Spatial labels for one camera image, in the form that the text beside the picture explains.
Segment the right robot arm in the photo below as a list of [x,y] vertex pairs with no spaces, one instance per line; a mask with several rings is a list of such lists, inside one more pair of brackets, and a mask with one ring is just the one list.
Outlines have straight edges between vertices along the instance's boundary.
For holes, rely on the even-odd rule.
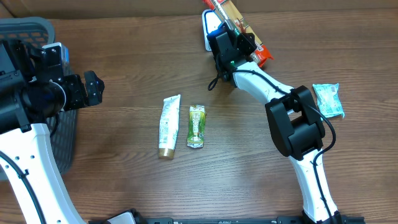
[[315,107],[305,86],[278,82],[250,59],[254,34],[236,32],[224,22],[207,35],[217,77],[265,105],[272,141],[294,167],[303,197],[304,223],[342,223],[323,167],[325,127],[331,123]]

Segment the white cream tube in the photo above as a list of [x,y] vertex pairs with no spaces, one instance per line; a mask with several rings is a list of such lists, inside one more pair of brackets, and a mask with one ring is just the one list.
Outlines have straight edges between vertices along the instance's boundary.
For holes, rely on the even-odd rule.
[[173,159],[179,131],[181,95],[164,99],[159,122],[159,158]]

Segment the teal wet wipes pack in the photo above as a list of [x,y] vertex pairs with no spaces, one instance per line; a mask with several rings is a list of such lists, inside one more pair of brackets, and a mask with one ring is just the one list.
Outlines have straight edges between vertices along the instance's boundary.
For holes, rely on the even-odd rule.
[[313,84],[317,96],[318,109],[326,118],[345,117],[345,112],[338,97],[339,84]]

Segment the orange noodle package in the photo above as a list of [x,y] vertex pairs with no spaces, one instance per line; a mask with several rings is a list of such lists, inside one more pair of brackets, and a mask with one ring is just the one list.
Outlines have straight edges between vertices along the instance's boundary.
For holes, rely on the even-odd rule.
[[237,33],[247,33],[254,35],[254,45],[256,49],[250,57],[262,67],[267,59],[274,59],[267,47],[255,34],[249,23],[239,12],[234,3],[230,0],[203,0],[203,2],[212,10],[221,22],[227,22]]

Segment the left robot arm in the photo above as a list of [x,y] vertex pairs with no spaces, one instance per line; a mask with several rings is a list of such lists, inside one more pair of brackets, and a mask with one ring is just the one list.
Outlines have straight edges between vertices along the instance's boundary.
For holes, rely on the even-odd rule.
[[1,41],[1,167],[27,223],[83,223],[53,156],[47,118],[102,102],[95,72],[66,75],[56,43]]

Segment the green snack pouch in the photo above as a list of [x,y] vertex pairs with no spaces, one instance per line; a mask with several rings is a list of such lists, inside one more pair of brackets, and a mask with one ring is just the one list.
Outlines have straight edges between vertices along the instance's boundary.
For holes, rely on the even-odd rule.
[[204,133],[206,122],[206,110],[203,105],[191,105],[189,111],[187,146],[193,149],[202,148],[204,145]]

